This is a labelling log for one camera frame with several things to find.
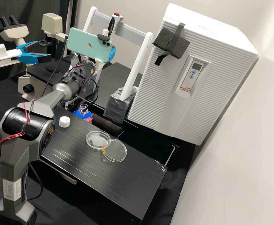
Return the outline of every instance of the petri dish lid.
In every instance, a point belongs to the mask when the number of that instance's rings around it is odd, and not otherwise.
[[[102,149],[104,156],[114,163],[124,161],[127,156],[126,146],[118,139],[108,140],[108,146],[102,147]]]
[[[97,150],[102,150],[103,145],[104,145],[104,148],[107,148],[110,144],[108,142],[109,139],[110,139],[110,136],[105,131],[101,131],[101,130],[90,131],[86,135],[87,144],[91,148],[97,149]]]

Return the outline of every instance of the foam block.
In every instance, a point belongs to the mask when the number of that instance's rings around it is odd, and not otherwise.
[[[169,51],[168,47],[172,42],[173,36],[174,32],[166,28],[162,28],[153,44],[164,51]],[[179,37],[170,54],[178,59],[181,58],[189,44],[189,41],[182,37]]]

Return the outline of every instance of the bottle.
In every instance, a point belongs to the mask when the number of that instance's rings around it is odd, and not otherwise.
[[[81,104],[80,108],[74,111],[73,114],[87,121],[88,123],[92,123],[93,115],[88,109],[85,110],[86,108],[88,108],[87,104]]]

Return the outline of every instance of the white bottle cap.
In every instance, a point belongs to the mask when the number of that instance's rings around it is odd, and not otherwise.
[[[63,116],[59,119],[59,126],[66,128],[69,127],[69,124],[71,123],[71,119],[69,117]]]
[[[108,31],[107,29],[103,29],[103,33],[102,33],[102,35],[104,35],[104,36],[108,36],[108,34],[109,34],[109,31]]]

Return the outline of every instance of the white wall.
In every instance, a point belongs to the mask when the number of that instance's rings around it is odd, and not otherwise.
[[[274,224],[274,7],[265,49],[191,166],[172,225]]]
[[[151,31],[156,37],[166,7],[170,2],[238,27],[250,40],[257,40],[255,47],[258,51],[261,40],[256,34],[259,32],[260,25],[265,23],[263,18],[269,14],[269,9],[274,5],[274,1],[266,0],[97,0],[95,2],[79,0],[76,27],[83,29],[91,6],[96,6],[106,15],[119,12],[124,16],[124,23],[143,32]],[[117,51],[112,62],[119,62],[131,68],[139,46],[120,37],[113,38],[113,44]],[[150,50],[140,68],[141,73],[144,71]]]

